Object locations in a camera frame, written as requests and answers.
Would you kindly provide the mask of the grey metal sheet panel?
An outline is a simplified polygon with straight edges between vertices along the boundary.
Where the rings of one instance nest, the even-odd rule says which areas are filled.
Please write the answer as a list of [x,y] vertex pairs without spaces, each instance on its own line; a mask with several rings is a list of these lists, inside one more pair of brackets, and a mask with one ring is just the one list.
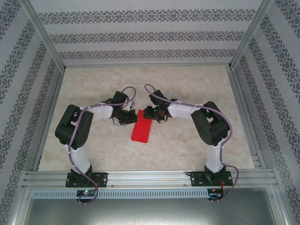
[[203,199],[34,199],[25,225],[277,225],[267,205],[212,204]]

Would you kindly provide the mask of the aluminium mounting rail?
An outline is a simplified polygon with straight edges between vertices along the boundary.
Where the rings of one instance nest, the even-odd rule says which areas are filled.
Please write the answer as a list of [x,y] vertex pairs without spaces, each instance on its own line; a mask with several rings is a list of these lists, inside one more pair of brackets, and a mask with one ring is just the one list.
[[[22,188],[65,188],[67,171],[26,172]],[[241,169],[236,188],[277,187],[272,169]],[[167,189],[189,188],[191,178],[185,171],[109,171],[106,188],[111,189]]]

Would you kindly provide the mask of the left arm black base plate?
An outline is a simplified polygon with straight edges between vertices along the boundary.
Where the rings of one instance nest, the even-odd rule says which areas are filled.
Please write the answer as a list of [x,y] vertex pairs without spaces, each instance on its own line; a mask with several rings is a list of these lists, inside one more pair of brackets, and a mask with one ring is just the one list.
[[[105,188],[108,181],[108,173],[92,172],[91,179],[99,188]],[[67,188],[91,188],[95,187],[92,181],[78,173],[68,173],[66,184]]]

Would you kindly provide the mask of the aluminium side rail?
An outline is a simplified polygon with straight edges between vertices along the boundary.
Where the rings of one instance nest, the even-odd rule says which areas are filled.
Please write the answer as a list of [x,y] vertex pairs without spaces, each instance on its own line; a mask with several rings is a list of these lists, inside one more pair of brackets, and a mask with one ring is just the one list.
[[45,143],[46,143],[47,136],[48,136],[48,133],[49,133],[49,129],[50,129],[50,126],[51,126],[51,121],[53,119],[53,114],[54,114],[55,106],[56,106],[57,99],[58,99],[58,96],[59,96],[59,92],[60,92],[60,89],[61,89],[64,74],[65,74],[65,70],[63,70],[60,73],[60,75],[58,77],[58,80],[56,82],[55,90],[54,90],[52,98],[51,98],[51,104],[49,105],[49,109],[47,111],[47,117],[46,117],[46,120],[45,120],[45,124],[44,124],[44,127],[42,129],[42,134],[41,134],[41,137],[40,137],[38,145],[37,145],[37,152],[36,152],[36,154],[33,158],[33,163],[31,165],[30,171],[37,171],[38,168],[39,168],[40,160],[41,160],[41,157],[42,157],[42,154],[43,154],[43,151],[44,151]]
[[250,115],[247,110],[246,102],[244,100],[236,74],[230,68],[227,68],[226,72],[228,74],[228,79],[238,108],[241,123],[245,132],[246,140],[254,163],[254,167],[257,169],[266,169],[267,166],[265,165],[262,152],[258,140],[256,138],[255,131],[250,119]]

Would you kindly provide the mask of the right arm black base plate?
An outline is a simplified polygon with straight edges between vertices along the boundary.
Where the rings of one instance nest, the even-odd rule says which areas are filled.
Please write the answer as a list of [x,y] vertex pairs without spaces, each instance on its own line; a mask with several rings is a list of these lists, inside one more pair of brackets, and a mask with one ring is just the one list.
[[213,178],[208,172],[190,172],[190,181],[193,187],[221,186],[230,187],[233,179],[230,171],[225,171],[220,176]]

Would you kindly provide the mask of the aluminium frame post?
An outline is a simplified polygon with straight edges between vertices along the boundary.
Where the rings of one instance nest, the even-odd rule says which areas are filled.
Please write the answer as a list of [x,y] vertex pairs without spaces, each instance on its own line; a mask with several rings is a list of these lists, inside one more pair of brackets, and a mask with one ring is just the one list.
[[243,53],[245,52],[251,38],[255,34],[257,28],[259,27],[260,22],[264,18],[265,14],[267,13],[272,2],[273,2],[273,0],[262,0],[259,8],[257,9],[257,11],[253,17],[253,20],[251,21],[234,56],[232,57],[231,62],[229,63],[230,70],[233,70],[238,65],[240,58],[242,57]]
[[32,22],[33,26],[35,27],[39,37],[45,44],[45,46],[46,46],[47,50],[49,51],[51,57],[53,58],[54,62],[58,66],[59,70],[64,72],[66,69],[66,66],[63,63],[63,60],[62,60],[59,52],[57,51],[49,33],[47,32],[45,26],[43,25],[42,20],[40,19],[38,13],[34,9],[31,1],[30,0],[19,0],[19,2],[21,4],[22,8],[24,9],[26,15]]

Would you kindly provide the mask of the aluminium frame beam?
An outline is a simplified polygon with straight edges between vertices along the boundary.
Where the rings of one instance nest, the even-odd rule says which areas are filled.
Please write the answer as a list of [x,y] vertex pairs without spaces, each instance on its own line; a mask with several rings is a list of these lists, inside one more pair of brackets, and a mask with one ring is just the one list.
[[20,190],[17,202],[13,207],[12,215],[8,221],[8,225],[25,225],[31,198],[32,190],[29,186]]
[[276,224],[292,225],[279,188],[267,187],[266,191]]

